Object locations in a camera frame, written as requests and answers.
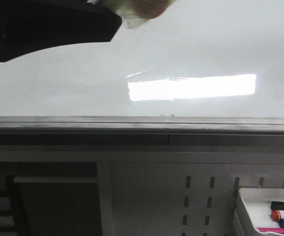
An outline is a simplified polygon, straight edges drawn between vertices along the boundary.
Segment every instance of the white panel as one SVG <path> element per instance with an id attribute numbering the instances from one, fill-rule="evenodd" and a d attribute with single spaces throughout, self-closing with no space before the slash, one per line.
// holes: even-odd
<path id="1" fill-rule="evenodd" d="M 114 236 L 232 236 L 237 188 L 282 188 L 284 165 L 114 163 L 111 178 Z"/>

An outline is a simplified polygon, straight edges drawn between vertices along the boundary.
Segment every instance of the whiteboard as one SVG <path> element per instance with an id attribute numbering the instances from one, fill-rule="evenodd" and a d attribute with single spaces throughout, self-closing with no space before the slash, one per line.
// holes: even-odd
<path id="1" fill-rule="evenodd" d="M 129 91 L 130 83 L 239 75 L 255 76 L 253 93 L 204 97 L 219 92 L 214 82 L 192 84 L 190 98 L 133 100 Z M 155 92 L 163 91 L 160 83 Z M 284 0 L 177 0 L 135 30 L 122 26 L 110 43 L 0 63 L 0 116 L 284 118 Z"/>

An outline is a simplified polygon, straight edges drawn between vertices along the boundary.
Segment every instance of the metal ledge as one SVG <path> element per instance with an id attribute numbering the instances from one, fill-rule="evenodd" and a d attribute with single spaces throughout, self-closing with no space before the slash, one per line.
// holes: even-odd
<path id="1" fill-rule="evenodd" d="M 284 132 L 284 118 L 0 117 L 1 130 Z"/>

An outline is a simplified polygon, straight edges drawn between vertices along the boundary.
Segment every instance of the white plastic tray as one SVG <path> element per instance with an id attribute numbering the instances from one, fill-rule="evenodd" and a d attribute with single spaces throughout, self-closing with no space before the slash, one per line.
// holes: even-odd
<path id="1" fill-rule="evenodd" d="M 238 191 L 234 227 L 238 236 L 284 236 L 274 232 L 262 233 L 258 228 L 279 228 L 271 219 L 271 202 L 284 202 L 284 189 L 241 188 Z"/>

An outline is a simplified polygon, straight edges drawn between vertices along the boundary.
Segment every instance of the red marker cap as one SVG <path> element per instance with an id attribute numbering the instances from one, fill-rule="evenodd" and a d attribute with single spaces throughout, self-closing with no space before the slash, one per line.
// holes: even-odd
<path id="1" fill-rule="evenodd" d="M 272 220 L 279 222 L 281 219 L 280 211 L 279 210 L 272 211 L 271 217 L 272 217 Z"/>

